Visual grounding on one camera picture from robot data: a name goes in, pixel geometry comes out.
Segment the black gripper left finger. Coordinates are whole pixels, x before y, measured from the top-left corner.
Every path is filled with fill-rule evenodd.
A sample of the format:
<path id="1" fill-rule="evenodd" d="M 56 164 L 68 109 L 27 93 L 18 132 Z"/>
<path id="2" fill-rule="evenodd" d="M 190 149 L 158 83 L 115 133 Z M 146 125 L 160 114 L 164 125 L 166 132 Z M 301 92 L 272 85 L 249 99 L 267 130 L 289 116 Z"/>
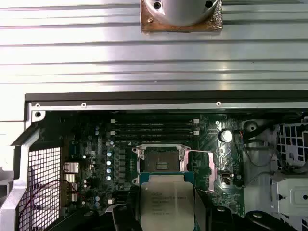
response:
<path id="1" fill-rule="evenodd" d="M 113 204 L 104 214 L 79 209 L 51 226 L 53 231 L 140 231 L 140 192 L 130 191 L 123 204 Z"/>

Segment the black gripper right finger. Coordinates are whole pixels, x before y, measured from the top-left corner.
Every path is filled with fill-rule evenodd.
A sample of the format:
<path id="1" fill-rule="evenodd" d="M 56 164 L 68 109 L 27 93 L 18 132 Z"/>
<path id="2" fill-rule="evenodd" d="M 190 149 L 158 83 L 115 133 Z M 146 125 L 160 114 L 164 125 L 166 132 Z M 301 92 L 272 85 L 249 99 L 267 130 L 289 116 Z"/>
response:
<path id="1" fill-rule="evenodd" d="M 195 220 L 201 231 L 287 231 L 289 225 L 263 211 L 244 217 L 224 206 L 215 206 L 207 193 L 195 189 Z"/>

